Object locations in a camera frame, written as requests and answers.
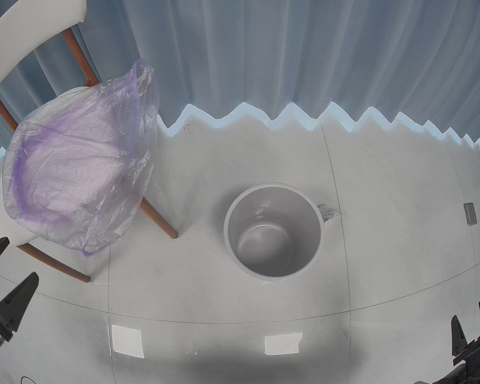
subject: white chair backrest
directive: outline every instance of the white chair backrest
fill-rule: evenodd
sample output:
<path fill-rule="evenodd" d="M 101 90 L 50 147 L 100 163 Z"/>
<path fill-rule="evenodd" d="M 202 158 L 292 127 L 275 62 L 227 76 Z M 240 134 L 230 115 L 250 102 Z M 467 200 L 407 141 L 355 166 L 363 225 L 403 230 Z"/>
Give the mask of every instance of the white chair backrest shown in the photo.
<path fill-rule="evenodd" d="M 87 13 L 86 0 L 18 0 L 0 17 L 0 82 L 30 52 Z"/>

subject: gray curtain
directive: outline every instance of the gray curtain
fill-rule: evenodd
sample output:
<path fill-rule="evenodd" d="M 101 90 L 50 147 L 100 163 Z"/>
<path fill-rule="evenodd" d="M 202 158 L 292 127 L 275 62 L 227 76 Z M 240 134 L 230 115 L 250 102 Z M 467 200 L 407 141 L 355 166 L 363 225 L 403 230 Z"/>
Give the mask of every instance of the gray curtain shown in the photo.
<path fill-rule="evenodd" d="M 421 125 L 430 120 L 442 132 L 452 127 L 476 141 L 479 5 L 90 0 L 76 34 L 103 80 L 124 74 L 139 57 L 150 62 L 167 126 L 189 103 L 221 118 L 245 101 L 274 119 L 291 101 L 313 118 L 334 101 L 354 120 L 373 106 L 389 121 L 402 111 Z M 16 118 L 82 84 L 57 37 L 1 84 L 0 98 Z"/>

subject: white chair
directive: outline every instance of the white chair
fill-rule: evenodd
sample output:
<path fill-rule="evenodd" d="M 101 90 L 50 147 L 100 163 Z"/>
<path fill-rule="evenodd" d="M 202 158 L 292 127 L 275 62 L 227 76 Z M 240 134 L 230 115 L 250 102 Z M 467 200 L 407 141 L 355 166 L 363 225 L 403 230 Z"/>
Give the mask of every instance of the white chair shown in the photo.
<path fill-rule="evenodd" d="M 98 84 L 99 81 L 94 71 L 70 29 L 72 25 L 82 22 L 85 15 L 85 0 L 18 0 L 0 17 L 0 82 L 26 55 L 61 32 L 87 78 L 82 87 L 71 89 L 64 95 Z M 13 130 L 17 128 L 17 122 L 1 101 L 0 115 Z M 0 161 L 0 169 L 3 169 L 3 157 Z M 17 246 L 22 251 L 53 268 L 88 283 L 90 281 L 89 276 L 55 260 L 28 243 L 35 239 L 37 235 L 26 230 L 8 216 L 3 207 L 1 184 L 2 180 L 0 178 L 0 237 L 8 237 L 10 246 Z M 171 238 L 175 239 L 178 236 L 176 230 L 146 199 L 142 200 L 140 208 Z"/>

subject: floor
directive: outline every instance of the floor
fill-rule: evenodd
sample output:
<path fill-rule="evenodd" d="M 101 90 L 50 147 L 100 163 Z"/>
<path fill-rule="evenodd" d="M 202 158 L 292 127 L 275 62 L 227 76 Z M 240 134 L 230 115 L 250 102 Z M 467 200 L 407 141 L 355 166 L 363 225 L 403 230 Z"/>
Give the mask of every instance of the floor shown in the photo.
<path fill-rule="evenodd" d="M 89 284 L 7 249 L 0 296 L 32 271 L 40 284 L 0 349 L 0 383 L 408 384 L 451 371 L 452 316 L 480 336 L 480 224 L 463 208 L 480 207 L 479 149 L 401 120 L 365 117 L 352 132 L 320 121 L 271 131 L 251 116 L 224 128 L 191 117 L 162 134 L 146 197 L 178 239 L 139 212 L 89 258 L 32 242 Z M 342 211 L 291 280 L 249 276 L 223 243 L 229 205 L 263 182 Z"/>

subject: curtain fold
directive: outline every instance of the curtain fold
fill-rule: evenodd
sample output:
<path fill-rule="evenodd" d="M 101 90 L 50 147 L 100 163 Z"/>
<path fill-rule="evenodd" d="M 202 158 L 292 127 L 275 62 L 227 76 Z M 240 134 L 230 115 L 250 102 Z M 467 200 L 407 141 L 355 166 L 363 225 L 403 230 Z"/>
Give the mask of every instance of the curtain fold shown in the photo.
<path fill-rule="evenodd" d="M 353 120 L 368 107 L 389 121 L 401 111 L 421 125 L 430 120 L 442 132 L 452 127 L 476 141 L 479 4 L 88 0 L 76 35 L 102 80 L 147 59 L 167 126 L 187 104 L 221 118 L 247 102 L 275 119 L 292 101 L 312 118 L 333 101 Z M 33 55 L 0 84 L 0 99 L 15 118 L 82 84 L 60 36 Z"/>

